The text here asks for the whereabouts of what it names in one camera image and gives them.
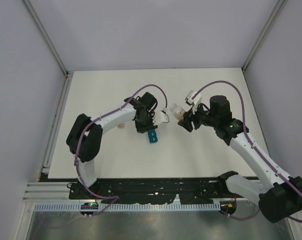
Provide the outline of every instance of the white table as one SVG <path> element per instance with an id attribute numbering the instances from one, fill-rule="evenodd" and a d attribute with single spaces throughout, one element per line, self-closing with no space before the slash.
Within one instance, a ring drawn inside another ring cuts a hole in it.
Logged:
<path id="1" fill-rule="evenodd" d="M 190 90 L 217 80 L 235 84 L 241 91 L 246 107 L 247 126 L 260 146 L 267 151 L 252 100 L 240 68 L 146 69 L 76 71 L 58 132 L 49 178 L 76 178 L 74 157 L 65 143 L 76 117 L 85 113 L 96 116 L 117 107 L 138 88 L 157 84 L 172 103 L 189 109 L 184 98 Z M 164 98 L 154 87 L 158 108 Z M 231 103 L 233 117 L 242 119 L 240 100 L 232 87 L 216 84 L 202 92 L 202 102 L 209 104 L 214 95 L 225 95 Z M 134 122 L 123 129 L 114 128 L 102 138 L 100 152 L 95 158 L 97 178 L 186 178 L 216 177 L 234 170 L 243 176 L 255 176 L 245 161 L 211 127 L 201 126 L 192 133 L 177 125 L 170 115 L 170 123 L 156 129 L 158 142 L 150 144 L 147 134 L 136 132 Z"/>

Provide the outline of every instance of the small round object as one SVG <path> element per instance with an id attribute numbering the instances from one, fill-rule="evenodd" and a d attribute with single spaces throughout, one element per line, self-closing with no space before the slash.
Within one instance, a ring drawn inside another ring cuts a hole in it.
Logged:
<path id="1" fill-rule="evenodd" d="M 124 123 L 120 123 L 118 126 L 117 126 L 117 128 L 119 128 L 119 129 L 123 129 L 124 128 Z"/>

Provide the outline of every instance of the gray wall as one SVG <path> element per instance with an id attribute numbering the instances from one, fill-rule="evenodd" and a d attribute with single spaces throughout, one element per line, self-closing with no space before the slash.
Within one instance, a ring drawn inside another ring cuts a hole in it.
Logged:
<path id="1" fill-rule="evenodd" d="M 22 3 L 0 0 L 0 240 L 13 238 L 63 79 Z"/>
<path id="2" fill-rule="evenodd" d="M 271 156 L 302 177 L 302 0 L 289 0 L 247 71 Z"/>
<path id="3" fill-rule="evenodd" d="M 31 0 L 69 70 L 241 67 L 277 0 Z"/>

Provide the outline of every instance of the white ruler strip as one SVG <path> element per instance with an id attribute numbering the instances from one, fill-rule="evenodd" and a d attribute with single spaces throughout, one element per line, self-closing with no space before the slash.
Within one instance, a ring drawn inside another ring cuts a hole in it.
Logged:
<path id="1" fill-rule="evenodd" d="M 81 209 L 84 202 L 37 202 L 34 212 L 95 212 L 103 209 L 107 204 L 99 203 L 99 209 Z M 209 204 L 180 204 L 173 202 L 171 204 L 151 205 L 151 204 L 113 204 L 106 212 L 152 212 L 152 211 L 219 211 L 220 202 Z"/>

